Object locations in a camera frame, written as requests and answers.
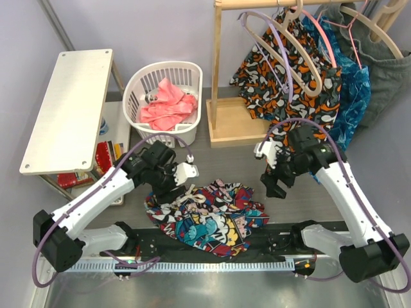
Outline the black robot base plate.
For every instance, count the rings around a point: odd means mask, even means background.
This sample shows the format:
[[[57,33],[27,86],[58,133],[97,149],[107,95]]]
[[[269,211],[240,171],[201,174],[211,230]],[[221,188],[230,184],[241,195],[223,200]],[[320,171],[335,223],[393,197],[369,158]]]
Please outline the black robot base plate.
[[[111,250],[117,257],[140,258],[147,261],[159,257],[162,262],[268,262],[283,261],[286,255],[312,255],[312,248],[297,248],[290,234],[291,224],[269,223],[251,228],[245,239],[234,246],[223,244],[210,236],[202,235],[196,241],[182,241],[170,237],[160,228],[134,229],[134,238],[124,248]]]

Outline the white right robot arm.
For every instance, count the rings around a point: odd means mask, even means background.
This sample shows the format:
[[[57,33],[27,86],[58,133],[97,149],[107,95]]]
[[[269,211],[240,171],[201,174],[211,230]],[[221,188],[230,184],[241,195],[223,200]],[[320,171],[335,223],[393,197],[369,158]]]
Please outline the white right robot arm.
[[[316,176],[341,213],[349,235],[328,230],[313,220],[298,223],[290,232],[290,246],[297,253],[316,250],[339,262],[353,282],[362,282],[404,265],[410,248],[405,234],[395,234],[373,209],[358,185],[344,153],[331,140],[320,142],[311,125],[293,129],[288,137],[293,153],[280,157],[279,146],[263,139],[254,155],[265,158],[261,181],[266,196],[283,199],[279,182],[292,187],[299,175]]]

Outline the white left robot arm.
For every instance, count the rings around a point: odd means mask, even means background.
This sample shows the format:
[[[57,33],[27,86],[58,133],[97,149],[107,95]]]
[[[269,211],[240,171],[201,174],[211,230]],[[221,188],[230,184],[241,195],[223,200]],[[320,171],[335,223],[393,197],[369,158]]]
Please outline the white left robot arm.
[[[183,190],[188,178],[198,176],[194,156],[176,163],[176,153],[160,141],[139,153],[122,154],[112,167],[79,197],[48,214],[45,210],[33,218],[33,243],[37,252],[58,273],[74,266],[83,256],[104,251],[132,255],[137,234],[124,222],[107,228],[89,230],[87,225],[116,199],[148,184],[162,201],[171,201]]]

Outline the comic print shorts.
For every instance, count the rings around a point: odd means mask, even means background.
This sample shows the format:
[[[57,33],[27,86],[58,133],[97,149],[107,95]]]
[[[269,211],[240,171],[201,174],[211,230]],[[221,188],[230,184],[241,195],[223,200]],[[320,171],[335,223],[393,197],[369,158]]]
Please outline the comic print shorts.
[[[204,187],[194,184],[172,203],[159,204],[153,193],[145,200],[146,214],[155,226],[170,237],[196,241],[207,235],[234,246],[251,228],[268,224],[265,206],[252,200],[254,190],[242,183],[217,179]]]

